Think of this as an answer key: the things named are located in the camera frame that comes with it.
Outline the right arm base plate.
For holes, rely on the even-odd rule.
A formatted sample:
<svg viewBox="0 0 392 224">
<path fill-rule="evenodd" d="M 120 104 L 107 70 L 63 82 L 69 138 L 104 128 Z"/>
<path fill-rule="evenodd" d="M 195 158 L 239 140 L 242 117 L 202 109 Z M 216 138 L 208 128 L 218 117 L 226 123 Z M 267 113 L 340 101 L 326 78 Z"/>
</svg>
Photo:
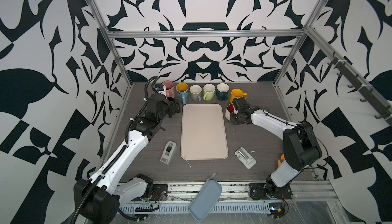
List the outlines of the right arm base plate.
<svg viewBox="0 0 392 224">
<path fill-rule="evenodd" d="M 282 187 L 278 187 L 271 176 L 266 178 L 265 183 L 250 183 L 249 196 L 253 200 L 262 199 L 292 199 L 291 184 L 292 180 Z"/>
</svg>

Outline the light blue butterfly mug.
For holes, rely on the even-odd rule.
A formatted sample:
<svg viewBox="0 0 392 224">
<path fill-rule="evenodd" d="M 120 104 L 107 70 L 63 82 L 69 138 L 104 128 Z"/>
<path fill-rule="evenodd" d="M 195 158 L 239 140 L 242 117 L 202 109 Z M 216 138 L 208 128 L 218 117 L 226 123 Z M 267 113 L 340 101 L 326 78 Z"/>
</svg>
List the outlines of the light blue butterfly mug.
<svg viewBox="0 0 392 224">
<path fill-rule="evenodd" d="M 176 85 L 177 97 L 182 104 L 187 104 L 188 102 L 188 90 L 189 86 L 186 83 Z"/>
</svg>

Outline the light green mug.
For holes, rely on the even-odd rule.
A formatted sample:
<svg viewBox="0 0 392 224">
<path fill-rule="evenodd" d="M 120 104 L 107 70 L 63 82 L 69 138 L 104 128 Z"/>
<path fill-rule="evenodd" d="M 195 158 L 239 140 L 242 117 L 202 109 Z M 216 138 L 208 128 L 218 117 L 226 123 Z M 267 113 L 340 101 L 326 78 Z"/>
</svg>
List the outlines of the light green mug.
<svg viewBox="0 0 392 224">
<path fill-rule="evenodd" d="M 213 84 L 206 84 L 203 87 L 203 99 L 205 101 L 211 101 L 214 98 L 215 95 L 215 85 Z"/>
</svg>

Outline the white cream mug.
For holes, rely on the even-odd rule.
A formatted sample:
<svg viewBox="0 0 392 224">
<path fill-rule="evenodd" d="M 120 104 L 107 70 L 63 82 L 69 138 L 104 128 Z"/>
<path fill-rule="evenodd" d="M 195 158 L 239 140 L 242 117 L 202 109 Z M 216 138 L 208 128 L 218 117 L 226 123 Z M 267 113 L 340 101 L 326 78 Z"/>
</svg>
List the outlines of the white cream mug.
<svg viewBox="0 0 392 224">
<path fill-rule="evenodd" d="M 228 121 L 230 121 L 231 114 L 234 114 L 234 106 L 233 106 L 232 103 L 228 104 L 228 105 L 226 106 L 226 110 L 225 110 L 225 118 L 226 118 Z"/>
</svg>

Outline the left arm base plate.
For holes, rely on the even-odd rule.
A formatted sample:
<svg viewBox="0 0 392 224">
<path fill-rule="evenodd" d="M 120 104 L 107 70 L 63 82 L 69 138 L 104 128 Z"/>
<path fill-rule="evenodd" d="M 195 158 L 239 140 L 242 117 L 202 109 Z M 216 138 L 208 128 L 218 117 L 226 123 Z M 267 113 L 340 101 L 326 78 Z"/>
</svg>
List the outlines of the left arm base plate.
<svg viewBox="0 0 392 224">
<path fill-rule="evenodd" d="M 152 201 L 159 201 L 161 200 L 162 197 L 166 197 L 167 190 L 168 190 L 168 185 L 167 184 L 155 184 L 154 180 L 151 179 L 148 176 L 145 176 L 143 174 L 137 174 L 135 178 L 140 178 L 144 180 L 147 183 L 147 187 L 145 192 L 143 193 L 142 196 L 136 198 L 139 200 L 152 200 Z"/>
</svg>

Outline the dark green mug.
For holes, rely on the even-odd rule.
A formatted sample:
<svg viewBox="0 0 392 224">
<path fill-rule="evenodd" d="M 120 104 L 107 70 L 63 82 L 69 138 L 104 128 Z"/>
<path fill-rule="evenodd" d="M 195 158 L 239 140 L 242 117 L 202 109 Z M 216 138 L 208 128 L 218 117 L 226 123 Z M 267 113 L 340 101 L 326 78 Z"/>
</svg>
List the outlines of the dark green mug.
<svg viewBox="0 0 392 224">
<path fill-rule="evenodd" d="M 220 83 L 216 86 L 216 97 L 219 101 L 228 100 L 230 87 L 226 83 Z"/>
</svg>

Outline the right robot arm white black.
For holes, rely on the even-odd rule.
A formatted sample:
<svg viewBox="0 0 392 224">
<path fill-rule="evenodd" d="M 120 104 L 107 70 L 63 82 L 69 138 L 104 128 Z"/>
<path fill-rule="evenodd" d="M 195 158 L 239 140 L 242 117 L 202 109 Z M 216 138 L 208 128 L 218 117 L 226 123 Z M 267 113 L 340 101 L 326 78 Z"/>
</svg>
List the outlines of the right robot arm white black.
<svg viewBox="0 0 392 224">
<path fill-rule="evenodd" d="M 233 125 L 261 127 L 283 142 L 284 159 L 266 178 L 264 189 L 268 196 L 282 191 L 301 171 L 322 157 L 319 141 L 309 123 L 290 123 L 264 108 L 250 105 L 244 98 L 235 98 L 232 104 L 234 114 L 230 115 L 230 121 Z"/>
</svg>

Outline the pink ceramic mug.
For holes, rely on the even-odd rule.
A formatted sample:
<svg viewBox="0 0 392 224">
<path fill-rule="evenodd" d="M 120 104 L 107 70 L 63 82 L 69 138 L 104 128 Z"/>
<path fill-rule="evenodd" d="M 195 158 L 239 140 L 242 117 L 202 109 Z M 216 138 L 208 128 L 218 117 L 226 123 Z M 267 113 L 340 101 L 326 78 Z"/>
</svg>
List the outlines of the pink ceramic mug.
<svg viewBox="0 0 392 224">
<path fill-rule="evenodd" d="M 166 97 L 175 98 L 175 88 L 172 81 L 164 81 L 162 85 L 166 88 Z"/>
</svg>

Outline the grey ceramic mug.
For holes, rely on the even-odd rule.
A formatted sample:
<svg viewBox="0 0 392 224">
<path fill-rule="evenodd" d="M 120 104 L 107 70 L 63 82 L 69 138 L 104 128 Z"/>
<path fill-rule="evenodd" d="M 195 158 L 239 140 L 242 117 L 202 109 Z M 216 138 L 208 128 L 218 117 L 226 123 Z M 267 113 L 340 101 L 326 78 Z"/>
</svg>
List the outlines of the grey ceramic mug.
<svg viewBox="0 0 392 224">
<path fill-rule="evenodd" d="M 191 99 L 193 101 L 201 101 L 202 100 L 202 87 L 199 85 L 192 85 L 189 89 L 191 94 Z"/>
</svg>

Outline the yellow mug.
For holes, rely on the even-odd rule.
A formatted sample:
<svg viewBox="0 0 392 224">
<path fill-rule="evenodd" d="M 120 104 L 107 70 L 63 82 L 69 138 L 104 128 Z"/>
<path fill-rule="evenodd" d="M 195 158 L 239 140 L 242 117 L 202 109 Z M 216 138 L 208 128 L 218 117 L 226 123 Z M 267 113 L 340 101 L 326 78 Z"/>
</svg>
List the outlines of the yellow mug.
<svg viewBox="0 0 392 224">
<path fill-rule="evenodd" d="M 230 103 L 233 103 L 234 99 L 237 99 L 237 98 L 247 99 L 248 94 L 244 93 L 241 89 L 233 89 L 231 91 L 231 95 L 230 95 Z"/>
</svg>

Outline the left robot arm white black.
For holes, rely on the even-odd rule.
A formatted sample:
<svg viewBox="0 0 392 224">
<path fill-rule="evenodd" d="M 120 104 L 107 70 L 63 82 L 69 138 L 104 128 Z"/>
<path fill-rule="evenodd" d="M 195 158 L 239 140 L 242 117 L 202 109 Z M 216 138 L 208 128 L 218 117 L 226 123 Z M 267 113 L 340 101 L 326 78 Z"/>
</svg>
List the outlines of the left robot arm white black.
<svg viewBox="0 0 392 224">
<path fill-rule="evenodd" d="M 179 100 L 153 93 L 135 118 L 128 123 L 125 139 L 108 161 L 88 180 L 80 179 L 73 188 L 75 210 L 65 221 L 74 224 L 79 216 L 95 224 L 109 224 L 120 208 L 135 198 L 148 198 L 153 180 L 138 174 L 120 184 L 137 155 L 162 130 L 162 121 L 181 111 Z"/>
</svg>

